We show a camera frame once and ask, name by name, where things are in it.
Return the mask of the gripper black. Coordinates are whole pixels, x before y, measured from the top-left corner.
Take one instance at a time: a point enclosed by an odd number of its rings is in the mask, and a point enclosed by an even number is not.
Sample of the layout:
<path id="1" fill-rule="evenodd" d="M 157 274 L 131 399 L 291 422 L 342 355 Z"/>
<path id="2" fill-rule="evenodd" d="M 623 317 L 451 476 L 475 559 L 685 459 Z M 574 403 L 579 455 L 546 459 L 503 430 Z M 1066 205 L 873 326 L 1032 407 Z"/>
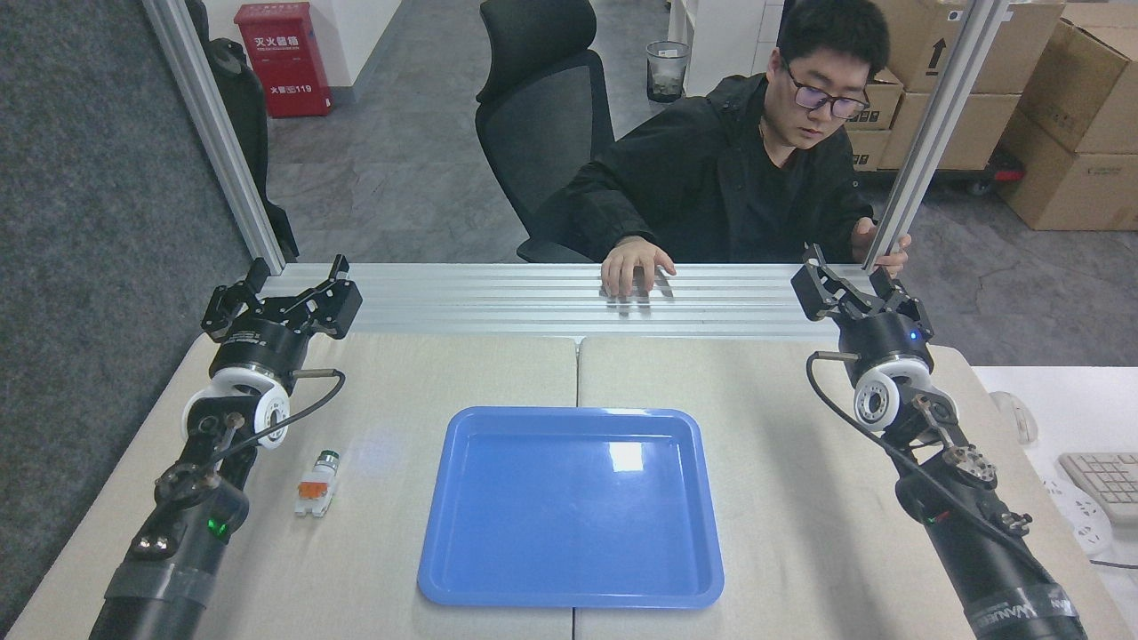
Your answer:
<path id="1" fill-rule="evenodd" d="M 791 279 L 797 300 L 807 319 L 838 319 L 838 348 L 856 354 L 856 362 L 846 364 L 850 381 L 882 362 L 912 356 L 934 369 L 927 352 L 927 340 L 934 336 L 934 325 L 924 303 L 902 286 L 902 281 L 877 266 L 869 274 L 875 295 L 853 287 L 828 266 L 818 244 L 809 244 L 802 255 L 802 268 Z M 879 298 L 887 312 L 879 312 Z"/>
<path id="2" fill-rule="evenodd" d="M 265 319 L 236 320 L 241 307 L 259 307 L 261 288 L 271 274 L 265 259 L 253 260 L 244 279 L 218 286 L 203 315 L 203 333 L 218 343 L 211 377 L 231 367 L 256 367 L 272 377 L 288 377 L 300 369 L 310 336 L 325 333 L 333 340 L 344 339 L 363 303 L 357 284 L 347 278 L 349 269 L 349 260 L 338 254 L 322 284 L 292 297 L 265 300 Z"/>

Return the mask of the person's left hand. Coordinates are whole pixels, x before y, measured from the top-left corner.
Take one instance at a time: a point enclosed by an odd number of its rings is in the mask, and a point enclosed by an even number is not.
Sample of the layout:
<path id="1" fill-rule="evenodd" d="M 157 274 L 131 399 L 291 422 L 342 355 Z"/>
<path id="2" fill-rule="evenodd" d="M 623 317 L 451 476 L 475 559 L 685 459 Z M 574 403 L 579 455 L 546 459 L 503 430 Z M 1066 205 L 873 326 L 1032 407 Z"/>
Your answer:
<path id="1" fill-rule="evenodd" d="M 871 218 L 861 216 L 856 223 L 853 223 L 853 231 L 850 235 L 851 243 L 851 256 L 853 256 L 853 262 L 865 262 L 867 256 L 869 256 L 871 243 L 874 243 L 877 238 L 879 225 Z M 889 252 L 889 254 L 883 254 L 879 259 L 874 260 L 874 268 L 885 268 L 887 273 L 893 278 L 902 272 L 902 268 L 906 266 L 908 262 L 908 247 L 910 247 L 913 238 L 910 233 L 899 236 L 897 243 L 894 243 L 894 248 Z"/>

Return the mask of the person's right hand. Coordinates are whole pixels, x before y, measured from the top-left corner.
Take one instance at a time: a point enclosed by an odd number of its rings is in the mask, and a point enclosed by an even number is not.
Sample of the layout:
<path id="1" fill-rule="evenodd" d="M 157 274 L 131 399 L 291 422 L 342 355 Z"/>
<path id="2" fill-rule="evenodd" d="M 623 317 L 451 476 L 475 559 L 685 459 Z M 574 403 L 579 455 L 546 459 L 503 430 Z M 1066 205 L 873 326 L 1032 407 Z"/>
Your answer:
<path id="1" fill-rule="evenodd" d="M 668 276 L 677 274 L 670 256 L 658 244 L 643 236 L 622 236 L 601 263 L 601 284 L 609 297 L 629 297 L 634 292 L 637 273 L 643 292 L 651 292 L 658 268 Z"/>

